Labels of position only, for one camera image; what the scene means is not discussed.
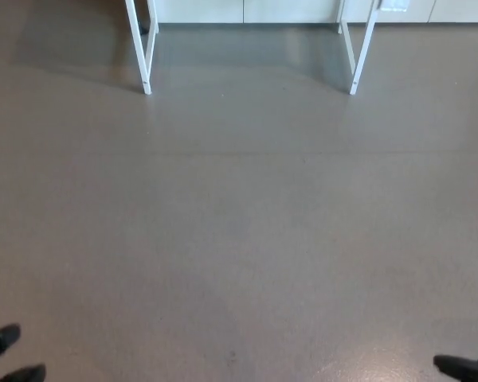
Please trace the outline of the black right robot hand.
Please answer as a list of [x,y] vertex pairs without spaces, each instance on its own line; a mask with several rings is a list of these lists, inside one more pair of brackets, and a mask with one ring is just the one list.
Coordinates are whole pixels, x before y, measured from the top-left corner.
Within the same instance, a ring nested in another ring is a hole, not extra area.
[[433,364],[442,374],[458,381],[478,382],[478,360],[450,355],[436,355]]

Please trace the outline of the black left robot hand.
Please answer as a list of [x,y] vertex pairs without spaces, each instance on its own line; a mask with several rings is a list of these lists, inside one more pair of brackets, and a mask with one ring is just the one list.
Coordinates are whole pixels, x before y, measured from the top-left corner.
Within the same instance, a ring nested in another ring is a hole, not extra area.
[[[0,357],[21,337],[21,326],[17,323],[0,328]],[[19,368],[0,376],[0,382],[43,382],[46,378],[44,364],[35,364]]]

